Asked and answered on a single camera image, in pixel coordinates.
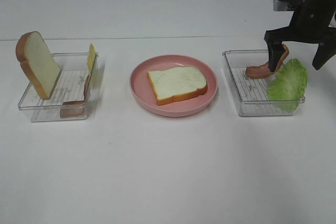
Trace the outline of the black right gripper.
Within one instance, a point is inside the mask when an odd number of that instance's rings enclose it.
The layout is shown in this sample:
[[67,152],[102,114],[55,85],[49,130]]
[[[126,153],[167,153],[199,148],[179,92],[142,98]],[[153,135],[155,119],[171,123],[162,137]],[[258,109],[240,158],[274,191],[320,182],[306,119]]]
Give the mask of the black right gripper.
[[319,44],[312,66],[319,70],[335,55],[335,28],[329,26],[335,13],[335,0],[303,0],[287,27],[265,32],[270,72],[275,72],[285,53],[283,41]]

